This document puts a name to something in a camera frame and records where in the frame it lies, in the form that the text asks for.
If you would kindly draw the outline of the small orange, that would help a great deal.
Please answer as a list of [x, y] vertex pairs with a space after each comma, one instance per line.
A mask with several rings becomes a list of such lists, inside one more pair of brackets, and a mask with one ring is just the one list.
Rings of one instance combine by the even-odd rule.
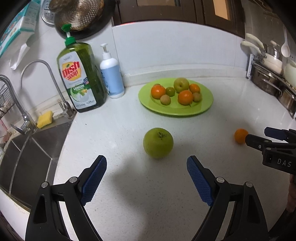
[[234, 140], [236, 143], [243, 145], [243, 144], [245, 144], [245, 139], [246, 139], [247, 135], [248, 135], [247, 130], [245, 130], [243, 128], [239, 128], [234, 133]]
[[201, 89], [199, 87], [199, 85], [197, 84], [190, 84], [189, 86], [189, 90], [192, 92], [192, 93], [200, 93]]

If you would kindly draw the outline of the brown longan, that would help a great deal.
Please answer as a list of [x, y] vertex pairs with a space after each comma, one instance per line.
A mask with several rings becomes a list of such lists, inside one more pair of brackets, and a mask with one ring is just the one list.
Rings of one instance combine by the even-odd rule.
[[171, 97], [168, 95], [162, 95], [160, 98], [160, 102], [162, 105], [169, 105], [171, 104]]
[[200, 102], [202, 100], [202, 94], [200, 92], [194, 92], [192, 96], [193, 102]]

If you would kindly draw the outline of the yellow-green pear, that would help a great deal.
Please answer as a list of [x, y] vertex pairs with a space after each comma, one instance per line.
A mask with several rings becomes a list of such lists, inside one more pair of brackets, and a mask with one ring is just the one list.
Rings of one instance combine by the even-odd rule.
[[188, 90], [189, 87], [190, 87], [189, 81], [184, 77], [179, 77], [174, 81], [174, 89], [177, 93], [180, 93], [183, 90]]

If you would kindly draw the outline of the green apple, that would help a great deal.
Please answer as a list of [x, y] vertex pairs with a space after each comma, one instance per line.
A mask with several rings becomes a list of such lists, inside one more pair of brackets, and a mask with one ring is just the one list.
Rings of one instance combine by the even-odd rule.
[[149, 130], [143, 139], [145, 152], [154, 159], [161, 159], [168, 156], [173, 146], [173, 136], [163, 128]]

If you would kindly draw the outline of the large orange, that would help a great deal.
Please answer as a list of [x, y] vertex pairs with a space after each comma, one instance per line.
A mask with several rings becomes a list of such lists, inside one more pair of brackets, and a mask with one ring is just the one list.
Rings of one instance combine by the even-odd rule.
[[154, 99], [160, 99], [162, 95], [166, 94], [166, 89], [163, 86], [154, 86], [151, 88], [151, 96]]

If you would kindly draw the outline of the steel pot lower shelf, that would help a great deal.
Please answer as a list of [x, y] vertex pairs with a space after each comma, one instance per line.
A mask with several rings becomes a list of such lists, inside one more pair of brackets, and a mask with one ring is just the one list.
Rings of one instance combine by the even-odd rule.
[[254, 65], [250, 77], [251, 81], [264, 92], [275, 97], [282, 96], [280, 80], [269, 71]]

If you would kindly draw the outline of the white ceramic jug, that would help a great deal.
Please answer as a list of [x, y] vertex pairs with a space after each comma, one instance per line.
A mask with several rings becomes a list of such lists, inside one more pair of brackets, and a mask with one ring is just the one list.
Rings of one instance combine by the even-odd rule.
[[285, 80], [295, 87], [296, 84], [296, 63], [295, 61], [290, 61], [284, 68], [283, 75]]

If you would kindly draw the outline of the green plate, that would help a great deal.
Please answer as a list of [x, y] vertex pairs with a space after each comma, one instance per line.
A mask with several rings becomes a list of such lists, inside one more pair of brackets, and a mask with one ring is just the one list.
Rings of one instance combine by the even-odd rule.
[[204, 85], [189, 80], [189, 84], [199, 85], [202, 94], [202, 100], [200, 102], [192, 102], [190, 105], [181, 105], [178, 103], [178, 93], [176, 92], [174, 96], [171, 97], [171, 104], [162, 105], [159, 99], [154, 99], [151, 96], [151, 88], [155, 84], [160, 84], [165, 87], [174, 87], [174, 81], [176, 78], [161, 78], [146, 84], [138, 93], [138, 98], [143, 106], [146, 108], [165, 115], [173, 116], [190, 116], [195, 114], [200, 114], [208, 110], [213, 103], [212, 92]]

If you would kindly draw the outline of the thin chrome faucet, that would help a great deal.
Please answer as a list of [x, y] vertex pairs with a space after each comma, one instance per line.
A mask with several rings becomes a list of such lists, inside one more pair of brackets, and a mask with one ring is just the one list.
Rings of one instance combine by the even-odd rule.
[[76, 111], [61, 82], [56, 80], [50, 65], [41, 59], [33, 60], [25, 65], [20, 76], [20, 96], [33, 108], [46, 101], [59, 105], [62, 114], [73, 118]]

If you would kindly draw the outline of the green dish soap bottle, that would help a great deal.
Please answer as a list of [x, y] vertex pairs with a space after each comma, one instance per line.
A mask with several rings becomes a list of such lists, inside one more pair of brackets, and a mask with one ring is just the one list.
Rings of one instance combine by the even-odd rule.
[[71, 25], [62, 25], [65, 32], [65, 49], [57, 57], [63, 84], [74, 108], [83, 113], [102, 106], [107, 98], [106, 87], [95, 64], [92, 47], [77, 42], [70, 34]]

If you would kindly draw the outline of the white blue pump bottle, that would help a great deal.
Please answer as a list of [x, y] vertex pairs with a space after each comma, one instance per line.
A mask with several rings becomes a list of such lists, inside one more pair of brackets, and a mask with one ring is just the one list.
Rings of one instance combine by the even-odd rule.
[[117, 99], [125, 94], [119, 62], [112, 58], [107, 50], [107, 43], [100, 45], [103, 48], [103, 60], [100, 63], [101, 75], [110, 98]]

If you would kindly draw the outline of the paper towel pack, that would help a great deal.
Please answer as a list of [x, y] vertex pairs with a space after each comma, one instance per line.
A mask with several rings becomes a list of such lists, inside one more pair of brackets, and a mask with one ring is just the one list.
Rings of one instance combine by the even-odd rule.
[[13, 70], [30, 49], [27, 41], [35, 33], [40, 6], [40, 1], [30, 1], [14, 17], [1, 38], [1, 57], [8, 59]]

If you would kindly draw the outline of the round steel steamer plate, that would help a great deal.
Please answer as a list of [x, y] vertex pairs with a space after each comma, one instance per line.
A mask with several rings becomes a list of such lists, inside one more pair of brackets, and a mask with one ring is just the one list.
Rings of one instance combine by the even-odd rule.
[[55, 13], [50, 11], [49, 9], [49, 3], [50, 0], [43, 0], [41, 1], [41, 9], [40, 9], [40, 15], [42, 20], [50, 26], [54, 26], [54, 19], [55, 19]]

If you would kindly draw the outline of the brass colander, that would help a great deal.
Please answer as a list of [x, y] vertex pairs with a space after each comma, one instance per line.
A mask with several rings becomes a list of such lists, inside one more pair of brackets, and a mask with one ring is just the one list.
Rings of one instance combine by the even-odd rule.
[[71, 24], [72, 31], [84, 30], [102, 15], [104, 1], [71, 1], [57, 0], [49, 4], [50, 11], [55, 13], [55, 27], [61, 29]]

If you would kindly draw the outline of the white handled saucepan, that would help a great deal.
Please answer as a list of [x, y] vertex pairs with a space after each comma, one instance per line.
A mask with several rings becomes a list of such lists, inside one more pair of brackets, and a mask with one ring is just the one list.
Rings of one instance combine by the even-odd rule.
[[278, 51], [274, 45], [264, 44], [253, 34], [246, 33], [245, 35], [246, 38], [241, 42], [241, 45], [249, 48], [257, 61], [265, 68], [278, 75], [282, 75], [283, 62], [281, 52]]

